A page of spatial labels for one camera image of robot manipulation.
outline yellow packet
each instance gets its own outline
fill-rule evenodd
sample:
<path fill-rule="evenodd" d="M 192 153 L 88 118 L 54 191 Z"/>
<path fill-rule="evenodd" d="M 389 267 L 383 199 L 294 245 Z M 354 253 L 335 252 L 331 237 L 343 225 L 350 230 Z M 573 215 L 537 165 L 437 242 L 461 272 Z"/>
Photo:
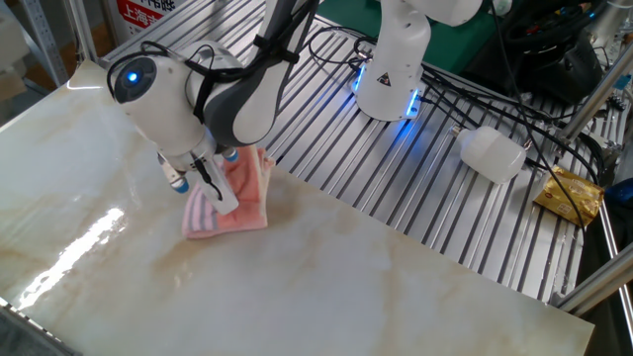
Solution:
<path fill-rule="evenodd" d="M 554 174 L 561 181 L 565 190 L 572 197 L 572 200 L 581 211 L 583 223 L 588 225 L 597 217 L 602 200 L 604 199 L 604 190 L 590 181 L 579 177 L 578 175 L 568 172 L 565 169 L 554 166 L 552 168 Z M 540 193 L 534 199 L 534 203 L 543 206 L 550 212 L 563 217 L 578 226 L 581 222 L 578 219 L 576 211 L 570 204 L 569 199 L 556 183 L 554 178 L 548 173 L 541 180 Z"/>

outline warning label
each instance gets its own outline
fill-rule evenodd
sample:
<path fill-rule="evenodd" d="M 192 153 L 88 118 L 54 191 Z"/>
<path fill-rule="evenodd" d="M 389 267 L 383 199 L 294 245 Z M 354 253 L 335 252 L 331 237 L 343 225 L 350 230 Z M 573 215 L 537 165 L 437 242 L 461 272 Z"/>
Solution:
<path fill-rule="evenodd" d="M 378 82 L 387 86 L 392 86 L 392 82 L 389 80 L 389 73 L 385 73 L 378 78 Z"/>

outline striped towel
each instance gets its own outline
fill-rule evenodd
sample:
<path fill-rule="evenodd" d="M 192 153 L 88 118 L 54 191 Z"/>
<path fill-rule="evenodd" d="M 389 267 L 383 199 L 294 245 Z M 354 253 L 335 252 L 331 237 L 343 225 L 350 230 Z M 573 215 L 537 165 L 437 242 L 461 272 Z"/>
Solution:
<path fill-rule="evenodd" d="M 255 145 L 237 149 L 239 159 L 225 161 L 224 171 L 235 192 L 239 207 L 223 216 L 213 208 L 197 183 L 189 197 L 182 221 L 182 233 L 188 238 L 209 238 L 221 233 L 261 229 L 268 226 L 266 193 L 270 170 L 275 161 L 266 150 Z"/>

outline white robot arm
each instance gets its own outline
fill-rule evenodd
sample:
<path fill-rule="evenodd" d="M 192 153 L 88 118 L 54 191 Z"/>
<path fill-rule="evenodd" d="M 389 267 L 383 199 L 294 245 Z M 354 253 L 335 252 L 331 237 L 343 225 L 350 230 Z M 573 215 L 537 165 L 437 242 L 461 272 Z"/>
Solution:
<path fill-rule="evenodd" d="M 470 20 L 482 0 L 382 0 L 382 25 L 371 61 L 352 86 L 359 108 L 382 121 L 417 117 L 422 58 L 431 39 L 426 17 L 459 26 Z"/>
<path fill-rule="evenodd" d="M 373 59 L 354 85 L 358 105 L 379 120 L 416 116 L 421 61 L 430 40 L 425 15 L 460 25 L 482 0 L 383 0 L 383 24 Z M 202 41 L 174 52 L 133 53 L 108 74 L 115 100 L 138 131 L 154 142 L 158 160 L 176 191 L 197 171 L 202 189 L 220 214 L 238 201 L 222 172 L 234 148 L 263 139 L 274 124 L 284 85 L 298 60 L 318 0 L 266 0 L 266 14 L 249 63 L 221 44 Z M 118 65 L 114 87 L 110 78 Z"/>
<path fill-rule="evenodd" d="M 222 172 L 235 147 L 253 144 L 273 126 L 284 84 L 318 5 L 317 0 L 267 0 L 256 47 L 245 67 L 220 44 L 202 41 L 174 52 L 141 51 L 122 58 L 115 100 L 138 131 L 156 145 L 172 188 L 188 190 L 197 171 L 205 196 L 220 214 L 238 206 Z"/>

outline metal pole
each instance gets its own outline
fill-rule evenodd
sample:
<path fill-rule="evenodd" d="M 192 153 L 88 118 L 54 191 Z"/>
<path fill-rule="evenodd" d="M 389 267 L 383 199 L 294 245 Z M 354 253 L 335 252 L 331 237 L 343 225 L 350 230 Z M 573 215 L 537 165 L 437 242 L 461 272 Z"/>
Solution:
<path fill-rule="evenodd" d="M 52 79 L 56 86 L 60 86 L 68 80 L 68 73 L 66 73 L 66 67 L 59 55 L 57 44 L 50 31 L 50 26 L 46 20 L 40 0 L 21 0 L 20 2 L 27 13 L 29 22 L 33 27 L 36 42 L 38 43 L 37 49 L 35 49 L 29 43 L 30 37 L 25 37 L 25 39 L 27 39 L 27 45 L 29 45 L 38 60 L 44 62 L 43 67 L 46 69 L 50 79 Z"/>
<path fill-rule="evenodd" d="M 633 279 L 633 244 L 600 267 L 594 274 L 555 304 L 564 312 L 580 315 Z"/>
<path fill-rule="evenodd" d="M 593 90 L 583 107 L 574 115 L 567 126 L 557 133 L 558 138 L 569 144 L 578 137 L 606 99 L 613 93 L 613 85 L 622 74 L 629 70 L 631 61 L 633 61 L 633 44 L 630 44 L 613 63 L 611 70 L 604 75 L 600 84 Z"/>
<path fill-rule="evenodd" d="M 83 6 L 83 0 L 63 0 L 63 3 L 66 8 L 66 14 L 68 15 L 68 21 L 70 21 L 72 33 L 75 35 L 77 54 L 80 56 L 77 65 L 86 59 L 96 63 L 99 57 L 97 56 L 97 49 L 95 49 L 95 43 L 92 39 L 92 32 L 90 31 L 90 24 L 86 16 L 86 9 Z"/>

